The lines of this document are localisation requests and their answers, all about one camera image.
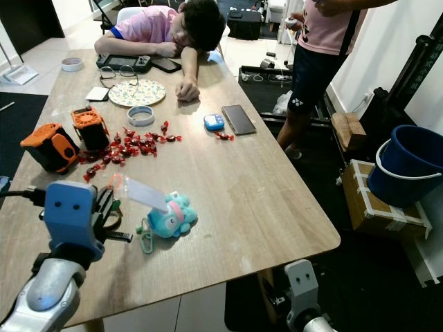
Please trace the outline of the blue plush toy keychain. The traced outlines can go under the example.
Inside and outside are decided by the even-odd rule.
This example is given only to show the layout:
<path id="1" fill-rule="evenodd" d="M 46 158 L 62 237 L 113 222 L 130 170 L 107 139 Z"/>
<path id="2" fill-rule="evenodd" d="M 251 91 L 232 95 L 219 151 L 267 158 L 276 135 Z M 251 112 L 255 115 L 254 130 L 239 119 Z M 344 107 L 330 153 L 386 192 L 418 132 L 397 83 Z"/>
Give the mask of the blue plush toy keychain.
<path id="1" fill-rule="evenodd" d="M 197 221 L 197 212 L 191 207 L 190 197 L 173 191 L 164 194 L 124 174 L 114 174 L 109 187 L 123 199 L 148 206 L 149 212 L 136 228 L 142 252 L 153 252 L 153 240 L 178 238 L 188 233 Z"/>

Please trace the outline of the orange and black device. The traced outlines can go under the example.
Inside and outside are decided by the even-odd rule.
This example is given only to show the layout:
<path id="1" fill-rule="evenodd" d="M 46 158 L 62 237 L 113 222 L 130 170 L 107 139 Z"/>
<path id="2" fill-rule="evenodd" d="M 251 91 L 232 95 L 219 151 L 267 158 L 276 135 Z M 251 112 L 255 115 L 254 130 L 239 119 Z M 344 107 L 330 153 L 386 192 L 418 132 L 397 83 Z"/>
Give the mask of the orange and black device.
<path id="1" fill-rule="evenodd" d="M 94 107 L 77 109 L 71 116 L 75 132 L 86 151 L 102 151 L 109 146 L 107 126 Z"/>
<path id="2" fill-rule="evenodd" d="M 45 171 L 65 174 L 78 160 L 80 148 L 64 130 L 62 124 L 43 124 L 20 142 L 25 151 L 34 158 Z"/>

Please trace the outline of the grey tape roll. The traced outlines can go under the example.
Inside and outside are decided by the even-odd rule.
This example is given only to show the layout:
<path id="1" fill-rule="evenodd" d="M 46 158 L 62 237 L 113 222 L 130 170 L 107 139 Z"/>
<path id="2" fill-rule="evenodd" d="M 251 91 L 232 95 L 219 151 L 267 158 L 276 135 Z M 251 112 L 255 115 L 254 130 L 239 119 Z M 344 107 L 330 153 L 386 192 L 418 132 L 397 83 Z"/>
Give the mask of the grey tape roll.
<path id="1" fill-rule="evenodd" d="M 131 107 L 127 111 L 129 124 L 133 127 L 146 127 L 156 120 L 151 107 Z"/>

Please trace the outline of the light wooden table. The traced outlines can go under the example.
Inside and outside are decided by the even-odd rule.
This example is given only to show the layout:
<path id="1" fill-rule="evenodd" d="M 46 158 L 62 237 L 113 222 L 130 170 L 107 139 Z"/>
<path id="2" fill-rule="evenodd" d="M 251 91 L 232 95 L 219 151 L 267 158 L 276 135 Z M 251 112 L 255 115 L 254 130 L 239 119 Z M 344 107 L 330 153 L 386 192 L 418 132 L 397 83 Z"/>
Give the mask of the light wooden table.
<path id="1" fill-rule="evenodd" d="M 167 92 L 153 105 L 154 123 L 138 132 L 159 132 L 168 121 L 168 133 L 183 139 L 161 143 L 157 156 L 107 165 L 91 180 L 102 189 L 119 173 L 164 194 L 187 195 L 199 215 L 196 224 L 177 240 L 157 239 L 151 254 L 142 252 L 137 239 L 108 241 L 105 255 L 87 270 L 69 326 L 105 332 L 105 318 L 115 314 L 329 252 L 341 243 L 224 61 L 218 56 L 202 61 L 197 76 L 199 98 L 181 104 L 174 88 L 183 73 L 149 70 L 145 78 Z M 230 105 L 246 111 L 255 133 L 234 135 L 222 113 Z M 215 113 L 224 117 L 224 133 L 234 141 L 206 131 L 203 117 Z M 116 191 L 115 196 L 122 202 L 120 231 L 135 230 L 150 209 Z"/>

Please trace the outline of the small white card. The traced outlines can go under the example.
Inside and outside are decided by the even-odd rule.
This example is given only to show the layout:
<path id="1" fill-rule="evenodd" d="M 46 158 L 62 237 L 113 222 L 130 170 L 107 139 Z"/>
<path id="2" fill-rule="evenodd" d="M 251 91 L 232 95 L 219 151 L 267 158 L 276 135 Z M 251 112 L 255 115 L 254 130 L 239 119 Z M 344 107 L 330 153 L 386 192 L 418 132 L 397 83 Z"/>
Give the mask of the small white card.
<path id="1" fill-rule="evenodd" d="M 109 88 L 104 86 L 95 86 L 86 95 L 86 101 L 89 102 L 106 102 L 109 100 Z"/>

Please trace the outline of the floral patterned plate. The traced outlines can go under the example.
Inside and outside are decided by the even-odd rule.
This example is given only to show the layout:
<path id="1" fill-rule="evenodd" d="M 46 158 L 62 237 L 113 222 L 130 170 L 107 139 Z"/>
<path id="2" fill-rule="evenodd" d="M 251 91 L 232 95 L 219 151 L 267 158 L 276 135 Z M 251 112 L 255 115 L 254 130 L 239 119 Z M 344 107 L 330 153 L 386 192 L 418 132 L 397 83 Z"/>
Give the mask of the floral patterned plate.
<path id="1" fill-rule="evenodd" d="M 109 89 L 108 98 L 120 107 L 150 107 L 167 95 L 167 89 L 156 80 L 132 79 L 115 84 Z"/>

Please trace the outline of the black floor rug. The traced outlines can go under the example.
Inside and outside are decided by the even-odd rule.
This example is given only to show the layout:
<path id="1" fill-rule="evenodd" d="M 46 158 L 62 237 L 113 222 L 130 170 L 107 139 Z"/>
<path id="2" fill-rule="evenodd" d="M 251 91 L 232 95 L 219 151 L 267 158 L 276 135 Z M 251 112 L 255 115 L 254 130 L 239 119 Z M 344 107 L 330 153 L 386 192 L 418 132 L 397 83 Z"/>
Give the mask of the black floor rug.
<path id="1" fill-rule="evenodd" d="M 18 165 L 24 151 L 19 143 L 30 135 L 47 103 L 47 95 L 0 92 L 0 157 Z"/>

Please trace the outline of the blue digital timer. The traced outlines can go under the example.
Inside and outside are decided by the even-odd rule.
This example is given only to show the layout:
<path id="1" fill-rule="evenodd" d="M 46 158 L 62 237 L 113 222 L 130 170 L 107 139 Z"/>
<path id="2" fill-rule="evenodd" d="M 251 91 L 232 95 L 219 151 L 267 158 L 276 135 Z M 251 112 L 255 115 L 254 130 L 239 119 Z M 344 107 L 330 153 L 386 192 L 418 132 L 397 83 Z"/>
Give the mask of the blue digital timer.
<path id="1" fill-rule="evenodd" d="M 206 131 L 210 132 L 224 132 L 225 121 L 221 114 L 208 114 L 203 117 L 204 127 Z"/>

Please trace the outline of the taped cardboard box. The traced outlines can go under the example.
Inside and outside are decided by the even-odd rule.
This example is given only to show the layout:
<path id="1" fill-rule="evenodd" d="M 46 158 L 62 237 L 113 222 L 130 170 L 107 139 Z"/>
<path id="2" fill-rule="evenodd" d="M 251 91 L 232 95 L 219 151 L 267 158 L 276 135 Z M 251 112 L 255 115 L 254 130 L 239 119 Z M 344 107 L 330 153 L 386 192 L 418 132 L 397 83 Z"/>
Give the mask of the taped cardboard box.
<path id="1" fill-rule="evenodd" d="M 368 174 L 373 169 L 373 163 L 352 159 L 341 175 L 352 228 L 401 241 L 427 239 L 433 226 L 421 203 L 403 209 L 375 197 L 368 189 Z"/>

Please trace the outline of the black handheld controller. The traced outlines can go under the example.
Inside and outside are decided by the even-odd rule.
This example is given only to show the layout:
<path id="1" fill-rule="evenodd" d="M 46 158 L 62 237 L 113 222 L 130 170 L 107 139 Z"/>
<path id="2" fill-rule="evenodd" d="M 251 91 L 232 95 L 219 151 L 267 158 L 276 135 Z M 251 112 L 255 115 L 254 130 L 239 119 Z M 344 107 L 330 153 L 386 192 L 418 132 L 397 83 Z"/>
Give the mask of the black handheld controller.
<path id="1" fill-rule="evenodd" d="M 108 67 L 114 70 L 126 69 L 134 73 L 148 73 L 152 68 L 151 57 L 99 54 L 96 60 L 98 68 Z"/>

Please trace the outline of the white tape roll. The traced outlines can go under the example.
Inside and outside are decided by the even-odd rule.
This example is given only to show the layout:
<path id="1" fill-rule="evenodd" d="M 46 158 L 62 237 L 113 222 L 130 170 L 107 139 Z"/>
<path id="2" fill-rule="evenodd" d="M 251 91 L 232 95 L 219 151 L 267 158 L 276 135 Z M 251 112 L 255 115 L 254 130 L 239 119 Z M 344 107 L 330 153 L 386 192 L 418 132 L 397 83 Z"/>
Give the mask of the white tape roll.
<path id="1" fill-rule="evenodd" d="M 64 58 L 61 61 L 60 69 L 64 72 L 77 72 L 84 69 L 84 62 L 79 57 Z"/>

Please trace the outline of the dark brown smartphone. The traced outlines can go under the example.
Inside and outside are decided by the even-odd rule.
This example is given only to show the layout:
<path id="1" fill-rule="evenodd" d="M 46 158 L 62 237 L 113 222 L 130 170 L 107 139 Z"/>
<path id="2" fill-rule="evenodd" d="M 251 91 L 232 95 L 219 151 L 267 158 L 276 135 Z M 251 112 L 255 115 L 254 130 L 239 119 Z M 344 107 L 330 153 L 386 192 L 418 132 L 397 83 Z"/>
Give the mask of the dark brown smartphone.
<path id="1" fill-rule="evenodd" d="M 235 136 L 251 135 L 257 131 L 253 121 L 247 116 L 246 111 L 240 105 L 222 107 L 222 113 L 228 120 L 228 124 Z"/>

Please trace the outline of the black phone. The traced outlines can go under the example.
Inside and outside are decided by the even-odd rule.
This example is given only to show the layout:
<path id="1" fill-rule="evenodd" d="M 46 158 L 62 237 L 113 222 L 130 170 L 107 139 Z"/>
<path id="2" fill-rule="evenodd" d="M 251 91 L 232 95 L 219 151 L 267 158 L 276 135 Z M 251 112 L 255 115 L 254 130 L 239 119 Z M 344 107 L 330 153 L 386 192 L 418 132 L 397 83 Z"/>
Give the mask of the black phone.
<path id="1" fill-rule="evenodd" d="M 165 57 L 152 57 L 152 66 L 161 70 L 164 73 L 175 73 L 181 70 L 180 63 Z"/>

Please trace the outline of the white foam floor tile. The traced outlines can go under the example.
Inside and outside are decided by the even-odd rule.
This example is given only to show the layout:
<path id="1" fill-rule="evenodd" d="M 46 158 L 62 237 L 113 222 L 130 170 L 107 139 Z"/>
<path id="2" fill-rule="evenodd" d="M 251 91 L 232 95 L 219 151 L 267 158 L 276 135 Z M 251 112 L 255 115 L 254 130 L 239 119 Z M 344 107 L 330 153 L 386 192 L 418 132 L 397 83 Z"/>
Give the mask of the white foam floor tile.
<path id="1" fill-rule="evenodd" d="M 443 210 L 422 203 L 431 229 L 427 237 L 405 241 L 403 249 L 421 287 L 443 284 Z"/>

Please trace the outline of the blue plastic bucket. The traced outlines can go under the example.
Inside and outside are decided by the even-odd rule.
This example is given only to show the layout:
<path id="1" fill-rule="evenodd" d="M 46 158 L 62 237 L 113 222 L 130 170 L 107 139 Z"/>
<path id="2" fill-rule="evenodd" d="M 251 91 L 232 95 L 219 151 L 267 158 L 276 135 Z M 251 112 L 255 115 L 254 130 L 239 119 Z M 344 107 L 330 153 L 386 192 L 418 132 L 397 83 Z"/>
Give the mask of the blue plastic bucket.
<path id="1" fill-rule="evenodd" d="M 443 135 L 400 124 L 374 155 L 368 189 L 395 208 L 408 208 L 443 184 Z"/>

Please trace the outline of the sleeping person in pink shirt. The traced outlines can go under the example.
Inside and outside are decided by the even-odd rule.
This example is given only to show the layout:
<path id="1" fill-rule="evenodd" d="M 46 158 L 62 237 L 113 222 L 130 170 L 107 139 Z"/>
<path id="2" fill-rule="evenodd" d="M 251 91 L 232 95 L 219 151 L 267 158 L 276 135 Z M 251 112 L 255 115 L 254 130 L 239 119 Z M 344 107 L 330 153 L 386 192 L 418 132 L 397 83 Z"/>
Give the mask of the sleeping person in pink shirt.
<path id="1" fill-rule="evenodd" d="M 177 99 L 199 97 L 197 60 L 219 46 L 226 20 L 215 0 L 187 0 L 178 9 L 143 7 L 110 28 L 94 44 L 98 54 L 181 58 L 183 79 L 175 89 Z"/>

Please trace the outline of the brown wooden block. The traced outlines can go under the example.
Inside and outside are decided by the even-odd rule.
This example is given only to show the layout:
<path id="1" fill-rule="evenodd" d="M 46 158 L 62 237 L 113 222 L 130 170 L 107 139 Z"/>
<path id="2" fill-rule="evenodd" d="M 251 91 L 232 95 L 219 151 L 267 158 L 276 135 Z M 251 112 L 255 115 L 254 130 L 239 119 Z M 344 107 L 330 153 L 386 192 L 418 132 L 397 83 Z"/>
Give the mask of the brown wooden block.
<path id="1" fill-rule="evenodd" d="M 356 113 L 333 113 L 330 121 L 343 151 L 358 151 L 366 142 L 367 133 Z"/>

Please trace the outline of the white plastic bag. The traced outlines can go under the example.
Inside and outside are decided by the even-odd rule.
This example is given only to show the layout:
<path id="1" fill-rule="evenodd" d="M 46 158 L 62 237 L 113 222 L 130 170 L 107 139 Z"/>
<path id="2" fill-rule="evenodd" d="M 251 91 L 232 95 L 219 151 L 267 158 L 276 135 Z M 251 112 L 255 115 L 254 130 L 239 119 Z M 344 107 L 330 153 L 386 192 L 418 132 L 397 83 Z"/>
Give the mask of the white plastic bag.
<path id="1" fill-rule="evenodd" d="M 276 99 L 275 106 L 272 110 L 272 114 L 274 115 L 284 115 L 288 110 L 288 102 L 291 99 L 292 91 L 287 91 L 286 93 L 280 95 L 278 99 Z"/>

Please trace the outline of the black storage case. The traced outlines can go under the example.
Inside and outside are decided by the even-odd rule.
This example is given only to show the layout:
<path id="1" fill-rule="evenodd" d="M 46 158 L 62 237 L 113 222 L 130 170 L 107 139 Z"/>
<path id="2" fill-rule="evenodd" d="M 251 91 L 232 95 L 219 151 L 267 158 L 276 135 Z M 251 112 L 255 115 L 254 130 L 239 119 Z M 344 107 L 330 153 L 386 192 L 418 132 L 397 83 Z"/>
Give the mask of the black storage case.
<path id="1" fill-rule="evenodd" d="M 228 10 L 227 25 L 230 37 L 240 40 L 257 40 L 262 30 L 262 13 L 259 10 L 237 9 Z"/>

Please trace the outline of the standing person in black shorts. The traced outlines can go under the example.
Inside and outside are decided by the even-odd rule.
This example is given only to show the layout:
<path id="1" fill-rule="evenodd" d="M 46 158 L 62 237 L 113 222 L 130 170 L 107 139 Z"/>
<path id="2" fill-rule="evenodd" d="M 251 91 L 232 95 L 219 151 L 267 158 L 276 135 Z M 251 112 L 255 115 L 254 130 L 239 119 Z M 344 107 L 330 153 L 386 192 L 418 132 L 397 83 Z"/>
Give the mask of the standing person in black shorts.
<path id="1" fill-rule="evenodd" d="M 300 32 L 294 51 L 293 82 L 286 120 L 276 142 L 290 159 L 302 156 L 298 139 L 307 132 L 311 113 L 357 41 L 368 9 L 396 0 L 306 0 L 291 13 Z"/>

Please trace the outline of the black metal stand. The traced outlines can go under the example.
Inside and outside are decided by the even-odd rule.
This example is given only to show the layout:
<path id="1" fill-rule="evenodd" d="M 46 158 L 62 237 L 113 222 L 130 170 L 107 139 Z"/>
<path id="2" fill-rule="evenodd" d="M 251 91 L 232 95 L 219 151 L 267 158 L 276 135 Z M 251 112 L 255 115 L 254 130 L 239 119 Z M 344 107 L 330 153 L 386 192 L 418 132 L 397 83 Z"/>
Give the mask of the black metal stand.
<path id="1" fill-rule="evenodd" d="M 407 63 L 387 95 L 385 101 L 387 109 L 392 113 L 405 113 L 405 107 L 441 54 L 443 54 L 443 30 L 417 37 Z"/>

